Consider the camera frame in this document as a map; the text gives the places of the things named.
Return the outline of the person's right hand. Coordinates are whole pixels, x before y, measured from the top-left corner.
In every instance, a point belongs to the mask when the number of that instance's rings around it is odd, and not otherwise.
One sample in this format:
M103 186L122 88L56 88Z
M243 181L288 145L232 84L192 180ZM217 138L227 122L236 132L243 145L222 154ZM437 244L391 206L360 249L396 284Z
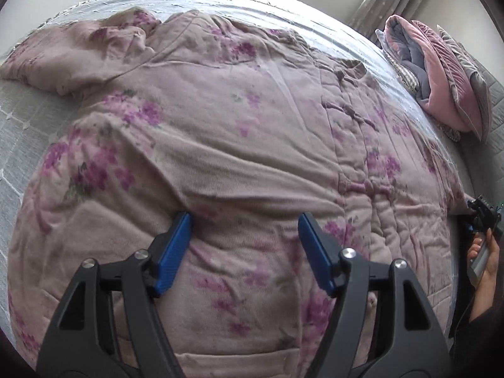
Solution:
M481 234L474 236L472 244L467 252L467 260L471 261L476 259L482 246L487 248L489 256L480 283L475 291L472 311L469 318L470 323L493 306L495 296L500 248L494 239L491 229L487 230L485 240L483 240Z

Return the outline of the person's right forearm dark sleeve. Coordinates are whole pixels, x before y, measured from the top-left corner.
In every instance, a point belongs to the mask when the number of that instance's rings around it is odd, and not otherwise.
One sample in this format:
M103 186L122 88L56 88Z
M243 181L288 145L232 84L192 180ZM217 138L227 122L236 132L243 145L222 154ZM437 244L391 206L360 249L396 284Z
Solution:
M454 344L450 377L503 377L503 303L469 321Z

